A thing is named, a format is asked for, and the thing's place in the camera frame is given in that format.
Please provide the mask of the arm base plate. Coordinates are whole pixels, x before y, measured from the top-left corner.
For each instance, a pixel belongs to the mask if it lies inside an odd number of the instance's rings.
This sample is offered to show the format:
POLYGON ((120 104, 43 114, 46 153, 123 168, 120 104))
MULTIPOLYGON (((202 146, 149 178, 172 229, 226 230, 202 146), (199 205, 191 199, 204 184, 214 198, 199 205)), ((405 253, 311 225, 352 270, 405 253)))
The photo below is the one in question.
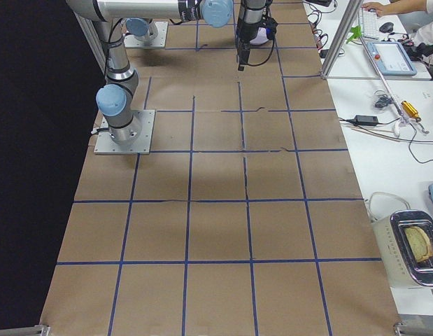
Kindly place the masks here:
POLYGON ((97 155, 148 155, 152 144, 156 110, 132 110, 132 122, 124 128, 112 128, 103 118, 97 130, 94 153, 97 155))
POLYGON ((125 27, 126 49, 159 49, 166 45, 168 22, 127 18, 125 27))

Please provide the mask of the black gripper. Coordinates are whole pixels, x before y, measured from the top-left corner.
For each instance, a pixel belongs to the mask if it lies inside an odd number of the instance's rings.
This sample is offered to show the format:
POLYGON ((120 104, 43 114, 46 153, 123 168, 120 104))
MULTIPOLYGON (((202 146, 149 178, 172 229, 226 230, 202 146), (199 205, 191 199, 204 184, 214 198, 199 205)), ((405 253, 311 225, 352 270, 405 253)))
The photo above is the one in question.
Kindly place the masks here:
POLYGON ((248 60, 250 57, 250 42, 253 40, 253 35, 251 33, 236 34, 236 50, 238 55, 238 71, 244 71, 245 66, 248 65, 248 60))

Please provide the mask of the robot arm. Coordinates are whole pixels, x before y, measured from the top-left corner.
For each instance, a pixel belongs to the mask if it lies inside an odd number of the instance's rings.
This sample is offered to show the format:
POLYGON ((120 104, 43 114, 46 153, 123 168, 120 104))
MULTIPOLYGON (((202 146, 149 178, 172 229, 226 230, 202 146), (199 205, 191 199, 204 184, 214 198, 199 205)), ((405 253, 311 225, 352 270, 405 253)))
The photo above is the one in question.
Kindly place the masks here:
POLYGON ((105 86, 96 95, 97 106, 108 123, 112 140, 117 144, 128 144, 141 129, 131 110, 139 75, 127 57, 120 23, 94 22, 93 26, 105 56, 105 86))
MULTIPOLYGON (((115 19, 176 19, 179 23, 204 20, 220 28, 233 13, 233 1, 67 1, 70 9, 82 18, 93 22, 115 19)), ((262 42, 275 41, 277 22, 270 16, 271 1, 241 1, 236 21, 235 46, 239 61, 238 70, 251 67, 250 49, 260 32, 262 42)))

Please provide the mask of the person hand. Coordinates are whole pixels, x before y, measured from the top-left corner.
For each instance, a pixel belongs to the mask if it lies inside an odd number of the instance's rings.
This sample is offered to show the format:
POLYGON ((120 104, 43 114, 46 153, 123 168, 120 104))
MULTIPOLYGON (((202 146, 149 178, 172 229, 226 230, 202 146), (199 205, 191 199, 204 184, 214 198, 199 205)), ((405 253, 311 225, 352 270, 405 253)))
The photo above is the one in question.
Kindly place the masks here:
POLYGON ((369 12, 374 12, 378 17, 383 17, 389 15, 389 9, 387 5, 381 4, 379 2, 364 2, 361 6, 362 9, 369 12))

